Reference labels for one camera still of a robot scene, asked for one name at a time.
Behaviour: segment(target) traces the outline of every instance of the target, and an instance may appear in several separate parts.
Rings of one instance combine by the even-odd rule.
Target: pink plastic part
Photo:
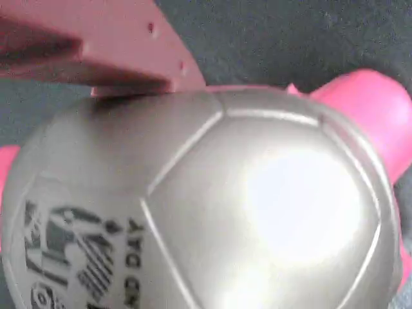
[[[3,189],[7,179],[8,170],[11,168],[14,158],[20,150],[19,146],[10,145],[0,148],[0,201],[2,200]]]
[[[0,58],[7,78],[98,86],[94,95],[205,87],[150,0],[2,0]]]
[[[392,183],[412,164],[412,101],[395,80],[359,70],[334,79],[310,97],[340,111],[366,133]]]

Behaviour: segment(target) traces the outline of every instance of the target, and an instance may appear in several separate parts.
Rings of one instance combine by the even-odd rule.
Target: ball panel
[[[348,195],[348,192],[343,190],[340,197],[335,197],[335,203],[331,200],[323,202],[327,203],[327,208],[323,208],[323,211],[330,215],[326,221],[304,216],[310,216],[305,207],[313,207],[312,214],[317,214],[317,206],[310,199],[316,200],[320,196],[305,196],[305,188],[299,179],[296,178],[295,181],[295,193],[291,192],[292,195],[285,197],[282,190],[285,190],[286,182],[289,182],[286,179],[287,174],[279,174],[272,179],[276,182],[272,192],[270,186],[268,187],[268,192],[273,194],[274,203],[258,205],[265,209],[262,216],[257,218],[261,220],[266,213],[268,224],[253,221],[251,210],[248,210],[247,203],[245,204],[248,186],[245,186],[244,181],[248,179],[246,175],[250,168],[258,166],[271,156],[278,157],[282,165],[282,158],[289,158],[294,152],[305,150],[305,146],[307,149],[317,149],[320,153],[327,154],[326,157],[330,155],[338,161],[345,161],[339,154],[340,150],[314,128],[264,118],[226,118],[196,144],[148,199],[166,243],[179,265],[183,265],[184,276],[189,278],[206,308],[226,308],[229,303],[235,305],[231,302],[242,299],[253,299],[253,302],[257,303],[261,301],[259,305],[262,308],[286,304],[292,308],[299,308],[304,304],[310,304],[313,308],[334,308],[333,304],[337,306],[351,287],[378,225],[368,191],[358,188],[364,187],[359,180],[350,180],[354,181],[355,188],[359,189],[352,192],[355,196]],[[293,162],[285,161],[285,164],[291,167]],[[342,163],[345,168],[347,165],[348,162]],[[306,170],[312,170],[311,166],[308,165]],[[330,179],[317,178],[315,171],[306,172],[310,173],[313,181],[321,182],[319,186],[327,186],[327,183],[331,182]],[[337,194],[340,189],[345,189],[339,187],[338,183],[336,186]],[[295,201],[299,199],[302,204],[295,205]],[[339,199],[344,202],[340,206],[337,205]],[[345,201],[352,202],[354,208],[351,208],[350,204],[347,207]],[[340,224],[344,218],[333,212],[342,211],[343,215],[349,212],[348,220],[351,220],[351,209],[362,212],[355,229],[352,230],[354,234],[349,235],[351,238],[339,244],[343,247],[334,247],[334,252],[331,252],[332,248],[325,247],[325,250],[331,250],[327,252],[330,255],[322,256],[317,261],[306,261],[311,246],[304,243],[305,231],[309,233],[311,228],[305,221],[323,224],[323,230],[317,235],[318,239],[308,240],[313,242],[312,249],[320,248],[317,242],[326,239],[328,233],[336,232],[335,235],[339,235],[338,227],[346,226]],[[262,232],[262,226],[268,227],[268,230]],[[308,230],[303,231],[304,226],[307,226]],[[300,239],[301,242],[291,247],[292,238],[295,238],[295,241]],[[274,253],[271,248],[273,240],[278,242],[279,247],[288,249],[289,252],[294,251],[296,255],[284,257],[283,251]]]
[[[48,131],[42,172],[85,187],[145,193],[164,165],[204,123],[221,113],[212,95],[83,102]]]

